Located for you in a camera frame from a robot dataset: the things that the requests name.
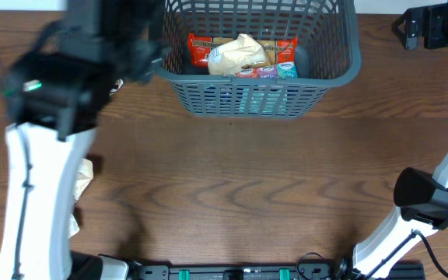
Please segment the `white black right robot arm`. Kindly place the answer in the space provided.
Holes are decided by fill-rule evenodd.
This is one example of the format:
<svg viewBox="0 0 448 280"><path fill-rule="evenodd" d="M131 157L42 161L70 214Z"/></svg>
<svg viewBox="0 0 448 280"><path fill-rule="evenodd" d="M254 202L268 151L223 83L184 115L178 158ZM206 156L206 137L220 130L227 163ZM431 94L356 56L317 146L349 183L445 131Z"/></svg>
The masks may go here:
<svg viewBox="0 0 448 280"><path fill-rule="evenodd" d="M407 9L391 30L407 50L420 39L429 50L448 47L448 1ZM448 153L433 173L408 167L394 187L389 215L349 257L340 261L333 279L405 277L398 261L417 243L428 246L428 236L448 227Z"/></svg>

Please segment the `multicolour tissue pack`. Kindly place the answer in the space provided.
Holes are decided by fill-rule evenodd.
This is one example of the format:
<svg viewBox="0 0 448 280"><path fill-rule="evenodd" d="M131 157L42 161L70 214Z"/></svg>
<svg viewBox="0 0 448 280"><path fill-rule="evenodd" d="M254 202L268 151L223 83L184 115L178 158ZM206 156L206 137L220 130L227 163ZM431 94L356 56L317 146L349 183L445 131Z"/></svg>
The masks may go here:
<svg viewBox="0 0 448 280"><path fill-rule="evenodd" d="M276 65L265 66L260 68L243 69L235 74L239 78L298 78L298 72L293 61L282 62Z"/></svg>

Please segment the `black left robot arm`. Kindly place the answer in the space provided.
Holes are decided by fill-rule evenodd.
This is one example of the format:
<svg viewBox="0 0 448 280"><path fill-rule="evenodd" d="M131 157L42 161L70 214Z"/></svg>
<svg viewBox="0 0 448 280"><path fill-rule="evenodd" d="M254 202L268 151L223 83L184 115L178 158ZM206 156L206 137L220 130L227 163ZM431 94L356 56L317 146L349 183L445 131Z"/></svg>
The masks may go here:
<svg viewBox="0 0 448 280"><path fill-rule="evenodd" d="M148 82L166 48L142 33L160 1L70 1L0 75L10 125L0 279L67 279L82 159L120 79Z"/></svg>

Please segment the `beige pouch with window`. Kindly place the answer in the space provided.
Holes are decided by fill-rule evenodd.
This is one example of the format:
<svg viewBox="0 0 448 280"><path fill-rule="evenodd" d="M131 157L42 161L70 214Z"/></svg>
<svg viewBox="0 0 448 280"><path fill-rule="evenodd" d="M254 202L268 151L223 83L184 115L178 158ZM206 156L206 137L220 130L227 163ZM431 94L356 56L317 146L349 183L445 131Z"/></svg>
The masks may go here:
<svg viewBox="0 0 448 280"><path fill-rule="evenodd" d="M89 186L90 182L93 180L93 162L88 159L82 159L79 164L78 174L75 182L75 188L73 191L74 203L76 203L85 189ZM79 224L72 213L69 219L69 230L68 237L74 236L79 232Z"/></svg>

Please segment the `plain beige paper pouch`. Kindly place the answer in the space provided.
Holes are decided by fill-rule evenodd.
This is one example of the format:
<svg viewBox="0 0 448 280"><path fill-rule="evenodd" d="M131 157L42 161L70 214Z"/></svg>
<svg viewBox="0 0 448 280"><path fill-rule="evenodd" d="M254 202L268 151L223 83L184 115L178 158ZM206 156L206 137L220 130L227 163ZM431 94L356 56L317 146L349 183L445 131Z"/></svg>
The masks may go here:
<svg viewBox="0 0 448 280"><path fill-rule="evenodd" d="M243 69L270 64L266 50L247 34L240 34L235 40L219 45L208 56L210 75L234 75Z"/></svg>

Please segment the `spaghetti packet red ends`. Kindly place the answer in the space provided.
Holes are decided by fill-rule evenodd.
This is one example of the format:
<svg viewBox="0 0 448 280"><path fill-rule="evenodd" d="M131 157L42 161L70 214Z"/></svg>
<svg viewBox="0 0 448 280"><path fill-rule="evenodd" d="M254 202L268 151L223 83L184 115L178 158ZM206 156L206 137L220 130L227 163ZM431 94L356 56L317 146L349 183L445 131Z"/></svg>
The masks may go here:
<svg viewBox="0 0 448 280"><path fill-rule="evenodd" d="M198 67L207 67L211 50L231 41L233 41L232 38L197 37L194 33L189 33L187 47L190 51L191 64ZM297 46L296 37L291 40L259 40L258 43L265 49L271 64L294 61L294 52Z"/></svg>

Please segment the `teal snack packet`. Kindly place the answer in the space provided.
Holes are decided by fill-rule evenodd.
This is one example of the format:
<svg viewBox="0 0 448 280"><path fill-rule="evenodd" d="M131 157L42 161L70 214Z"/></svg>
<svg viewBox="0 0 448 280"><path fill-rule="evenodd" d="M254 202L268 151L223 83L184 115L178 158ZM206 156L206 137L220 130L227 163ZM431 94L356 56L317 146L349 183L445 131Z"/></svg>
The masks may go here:
<svg viewBox="0 0 448 280"><path fill-rule="evenodd" d="M236 94L237 114L283 116L288 110L287 93L279 88L267 89L259 87L256 89L244 88Z"/></svg>

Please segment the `Pantree cookie pouch printed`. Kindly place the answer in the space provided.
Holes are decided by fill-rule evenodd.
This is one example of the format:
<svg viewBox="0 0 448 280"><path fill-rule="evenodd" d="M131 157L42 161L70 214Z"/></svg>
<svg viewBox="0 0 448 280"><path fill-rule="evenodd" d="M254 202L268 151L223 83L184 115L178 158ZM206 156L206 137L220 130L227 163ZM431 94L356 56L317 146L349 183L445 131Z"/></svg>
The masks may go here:
<svg viewBox="0 0 448 280"><path fill-rule="evenodd" d="M114 95L118 90L121 89L121 87L124 85L124 80L123 79L117 79L114 87L110 90L110 95Z"/></svg>

